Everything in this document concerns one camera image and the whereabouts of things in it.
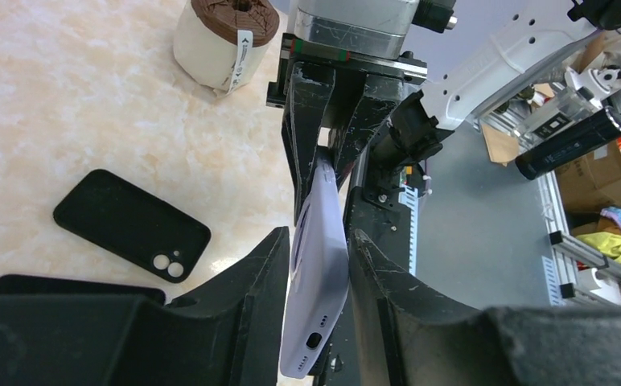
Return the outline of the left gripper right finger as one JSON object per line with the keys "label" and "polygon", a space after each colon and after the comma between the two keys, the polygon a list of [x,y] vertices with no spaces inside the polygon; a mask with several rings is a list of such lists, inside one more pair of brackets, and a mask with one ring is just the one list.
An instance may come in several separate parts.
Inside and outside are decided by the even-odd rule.
{"label": "left gripper right finger", "polygon": [[476,310],[349,239],[363,385],[621,385],[621,306]]}

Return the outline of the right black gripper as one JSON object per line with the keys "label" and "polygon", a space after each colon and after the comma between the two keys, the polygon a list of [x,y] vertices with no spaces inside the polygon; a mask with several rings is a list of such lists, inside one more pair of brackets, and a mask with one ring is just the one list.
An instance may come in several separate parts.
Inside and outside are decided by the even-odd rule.
{"label": "right black gripper", "polygon": [[[420,85],[426,63],[403,51],[412,25],[443,33],[457,24],[453,1],[292,1],[282,36],[278,78],[269,83],[266,104],[281,108],[282,140],[294,185],[294,222],[310,193],[323,118],[335,87],[335,70],[293,58],[350,63],[379,74],[398,72]],[[331,134],[333,166],[347,176],[356,159],[401,101],[404,81],[367,74],[344,89],[338,127]]]}

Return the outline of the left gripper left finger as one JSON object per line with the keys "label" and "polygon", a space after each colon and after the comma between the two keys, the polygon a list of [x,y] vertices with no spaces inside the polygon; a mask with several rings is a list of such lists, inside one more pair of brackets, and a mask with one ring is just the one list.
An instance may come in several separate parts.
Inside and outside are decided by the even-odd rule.
{"label": "left gripper left finger", "polygon": [[0,385],[274,385],[290,234],[160,305],[142,295],[0,295]]}

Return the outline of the phone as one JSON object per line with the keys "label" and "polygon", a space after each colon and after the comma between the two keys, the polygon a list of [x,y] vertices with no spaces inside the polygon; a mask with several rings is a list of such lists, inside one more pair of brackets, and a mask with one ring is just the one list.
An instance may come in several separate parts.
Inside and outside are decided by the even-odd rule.
{"label": "phone", "polygon": [[297,221],[290,254],[290,287],[279,369],[307,376],[331,336],[349,289],[348,247],[335,171],[320,153],[309,195]]}

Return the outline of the black phone case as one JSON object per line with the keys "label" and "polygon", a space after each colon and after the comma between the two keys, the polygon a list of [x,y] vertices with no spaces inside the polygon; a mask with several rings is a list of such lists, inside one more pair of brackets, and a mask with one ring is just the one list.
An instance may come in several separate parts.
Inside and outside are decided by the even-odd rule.
{"label": "black phone case", "polygon": [[52,217],[61,228],[171,283],[187,279],[212,238],[207,225],[104,169],[83,177]]}

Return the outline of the black smartphone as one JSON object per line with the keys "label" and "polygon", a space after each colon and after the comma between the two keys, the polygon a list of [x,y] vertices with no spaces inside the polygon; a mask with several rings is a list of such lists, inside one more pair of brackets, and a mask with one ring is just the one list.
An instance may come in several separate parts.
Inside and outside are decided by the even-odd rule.
{"label": "black smartphone", "polygon": [[67,278],[7,274],[0,277],[0,295],[21,294],[91,294],[142,295],[160,305],[167,296],[161,289]]}

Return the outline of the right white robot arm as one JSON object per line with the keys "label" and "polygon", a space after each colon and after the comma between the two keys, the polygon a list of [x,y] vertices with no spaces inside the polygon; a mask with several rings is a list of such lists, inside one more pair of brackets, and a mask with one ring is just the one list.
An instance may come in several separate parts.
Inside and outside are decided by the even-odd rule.
{"label": "right white robot arm", "polygon": [[267,103],[281,108],[282,140],[302,214],[314,185],[319,131],[336,184],[385,123],[377,164],[394,170],[442,148],[471,114],[525,87],[601,31],[621,28],[621,1],[531,1],[467,61],[438,83],[402,51],[412,25],[442,33],[454,27],[452,1],[293,1],[282,36],[278,78]]}

